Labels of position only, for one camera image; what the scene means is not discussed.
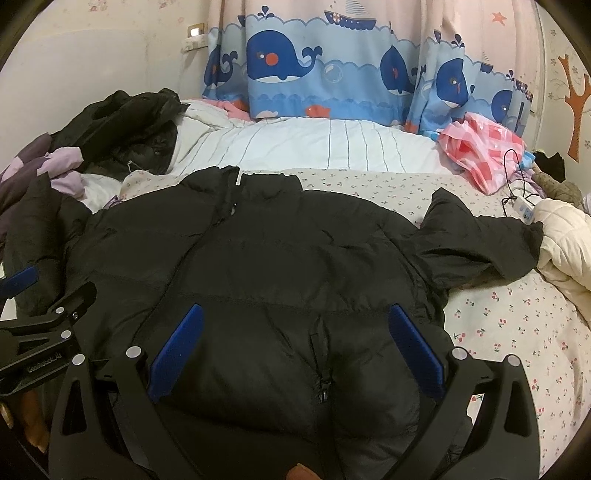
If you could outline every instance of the jacket sleeve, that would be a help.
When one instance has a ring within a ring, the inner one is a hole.
[[[542,238],[539,222],[474,217],[458,197],[438,189],[421,229],[403,249],[420,274],[445,291],[482,274],[507,282],[523,277],[537,265]]]
[[[19,202],[7,234],[6,275],[36,265],[39,280],[16,297],[17,315],[41,315],[63,295],[64,247],[83,232],[90,211],[51,188],[49,176],[35,178]]]

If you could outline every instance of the blue gripper pad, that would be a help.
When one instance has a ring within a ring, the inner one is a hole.
[[[27,267],[12,277],[0,280],[0,300],[6,301],[16,297],[39,280],[37,267]]]
[[[443,365],[398,304],[390,307],[388,329],[421,392],[436,401],[442,400],[445,396]]]
[[[195,304],[152,362],[147,393],[153,403],[172,392],[203,333],[203,327],[203,309]]]

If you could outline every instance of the pink plastic bag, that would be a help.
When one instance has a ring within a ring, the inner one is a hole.
[[[464,122],[453,122],[437,139],[445,153],[459,166],[465,168],[476,187],[490,195],[506,185],[507,178],[519,168],[525,151],[525,143],[515,133],[493,120],[466,113]]]

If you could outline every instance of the sailboat print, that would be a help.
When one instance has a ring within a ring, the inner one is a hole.
[[[326,19],[330,24],[350,28],[351,30],[373,30],[377,20],[371,18],[368,10],[360,2],[345,0],[346,15],[339,12],[342,12],[342,7],[339,7],[338,3],[338,0],[333,0],[330,4],[331,10],[324,10]]]

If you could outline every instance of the black coat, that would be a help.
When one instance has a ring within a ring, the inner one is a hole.
[[[52,135],[51,150],[80,147],[77,169],[123,180],[134,170],[166,173],[177,140],[174,123],[187,105],[169,89],[130,97],[119,90],[93,103]]]
[[[348,480],[379,480],[419,415],[416,383],[388,333],[389,306],[402,305],[446,353],[449,289],[484,273],[525,275],[541,224],[475,218],[440,189],[417,229],[366,200],[303,192],[294,176],[243,176],[235,187],[237,175],[212,167],[95,215],[40,177],[7,239],[8,274],[31,263],[41,270],[18,311],[44,313],[92,280],[96,303],[75,327],[84,352],[104,358],[138,344],[151,359],[151,339],[167,338],[200,304],[203,337],[158,410],[211,480],[277,480],[298,462],[343,478],[322,453],[316,333],[332,378],[338,467]]]

